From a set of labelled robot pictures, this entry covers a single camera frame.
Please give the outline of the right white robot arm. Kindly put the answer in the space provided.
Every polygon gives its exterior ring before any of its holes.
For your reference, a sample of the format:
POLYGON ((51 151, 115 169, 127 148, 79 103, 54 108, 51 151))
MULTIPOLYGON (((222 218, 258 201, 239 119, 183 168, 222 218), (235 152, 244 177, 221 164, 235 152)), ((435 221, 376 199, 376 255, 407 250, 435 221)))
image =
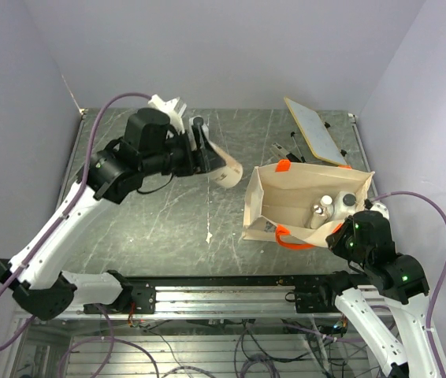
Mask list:
POLYGON ((326 239, 329 250, 357 264, 383 298, 398 328, 394 336, 358 287, 357 276, 328 275, 319 305, 339 310, 372 351, 387 377, 446 377, 446 356, 433 324, 433 296, 417 259, 396 251, 388 219, 364 210, 345 219, 326 239))

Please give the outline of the beige round lid bottle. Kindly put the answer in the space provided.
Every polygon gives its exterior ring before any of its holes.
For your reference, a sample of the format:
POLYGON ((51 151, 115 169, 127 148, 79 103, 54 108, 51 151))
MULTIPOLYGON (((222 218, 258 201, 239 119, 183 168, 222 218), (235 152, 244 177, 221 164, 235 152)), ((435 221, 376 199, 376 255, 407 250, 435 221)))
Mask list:
POLYGON ((222 158, 225 165, 207 174, 208 178, 220 187, 229 189, 235 187, 242 179, 243 166, 230 154, 221 149, 216 143, 210 146, 222 158))

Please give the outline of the beige canvas tote bag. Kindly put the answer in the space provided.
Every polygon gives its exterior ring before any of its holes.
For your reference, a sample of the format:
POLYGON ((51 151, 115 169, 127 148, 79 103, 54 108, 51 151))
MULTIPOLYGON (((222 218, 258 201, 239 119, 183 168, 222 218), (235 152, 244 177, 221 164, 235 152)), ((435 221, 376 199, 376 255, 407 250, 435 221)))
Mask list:
POLYGON ((348 215, 338 197, 355 195, 360 211, 368 198, 373 172, 347 166, 332 167, 281 160, 254 168, 244 197, 245 240, 275 242, 292 250, 326 247, 326 237, 340 228, 348 215), (328 195, 338 212, 310 226, 314 207, 328 195))

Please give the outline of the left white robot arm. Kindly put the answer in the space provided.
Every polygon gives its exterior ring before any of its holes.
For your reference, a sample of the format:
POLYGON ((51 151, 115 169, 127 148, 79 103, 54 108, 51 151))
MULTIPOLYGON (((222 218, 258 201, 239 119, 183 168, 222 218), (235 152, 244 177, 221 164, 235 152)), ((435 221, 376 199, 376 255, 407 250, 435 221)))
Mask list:
POLYGON ((169 115, 142 108, 132 114, 125 133, 91 155, 50 223, 17 256, 0 259, 0 282, 12 291, 21 309, 42 321, 52 320, 70 306, 91 313, 103 305, 126 313, 137 305, 154 311, 154 290, 137 287, 115 270, 100 275, 63 269, 72 245, 84 229, 128 194, 143 195, 143 180, 161 174, 192 176, 223 166, 207 138, 202 117, 193 117, 187 132, 174 128, 169 115))

